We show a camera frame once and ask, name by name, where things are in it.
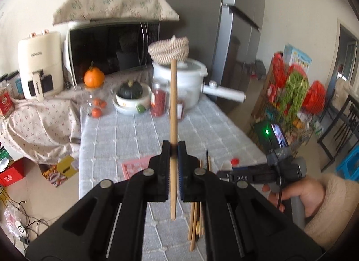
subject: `white bowl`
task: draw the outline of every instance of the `white bowl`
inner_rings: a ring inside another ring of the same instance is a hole
[[[136,114],[142,114],[145,113],[147,110],[150,109],[150,104],[147,105],[142,105],[145,108],[144,112],[139,112],[139,104],[136,107],[122,107],[117,103],[117,98],[116,98],[116,94],[113,94],[112,96],[112,103],[114,105],[114,108],[116,109],[116,111],[124,114],[124,115],[136,115]]]
[[[117,91],[119,90],[120,87],[116,88],[114,90],[114,94],[116,95],[116,100],[117,103],[120,107],[126,107],[126,108],[134,108],[136,109],[136,107],[138,105],[143,105],[143,106],[147,106],[151,104],[151,88],[146,85],[141,83],[142,89],[143,89],[143,93],[142,93],[142,97],[139,99],[124,99],[121,98],[120,96],[117,95]]]

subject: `hand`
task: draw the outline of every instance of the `hand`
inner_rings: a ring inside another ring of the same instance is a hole
[[[268,184],[262,187],[263,192],[268,192],[269,190]],[[282,200],[288,200],[295,196],[300,197],[306,211],[306,217],[315,216],[324,201],[325,189],[317,180],[307,176],[298,182],[290,184],[282,191]],[[279,193],[271,192],[268,200],[274,206],[277,206],[278,198]],[[279,206],[279,210],[284,212],[283,204]]]

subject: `metal screw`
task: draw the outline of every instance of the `metal screw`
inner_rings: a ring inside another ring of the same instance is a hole
[[[111,187],[111,185],[112,185],[111,180],[102,180],[100,182],[100,187],[103,189],[109,188],[109,187]]]
[[[240,189],[246,189],[248,187],[248,183],[246,181],[238,181],[237,182],[237,187]]]
[[[145,169],[143,170],[143,174],[145,176],[152,176],[155,173],[155,171],[153,169]]]
[[[203,176],[206,173],[206,170],[204,168],[196,168],[195,169],[195,174],[197,176]]]

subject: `toy box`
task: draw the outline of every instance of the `toy box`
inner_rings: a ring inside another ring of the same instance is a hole
[[[312,59],[306,53],[290,44],[284,47],[283,61],[289,65],[293,63],[299,64],[306,73],[308,73],[308,69],[312,63]]]
[[[78,172],[78,161],[71,156],[64,157],[57,165],[39,165],[42,175],[55,187]]]
[[[0,185],[7,187],[25,177],[23,159],[10,162],[8,167],[0,173]]]

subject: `microwave oven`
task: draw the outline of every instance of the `microwave oven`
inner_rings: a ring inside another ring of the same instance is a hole
[[[64,42],[68,79],[73,86],[83,83],[92,61],[105,75],[145,67],[152,62],[148,45],[158,37],[159,22],[77,23],[67,31]]]

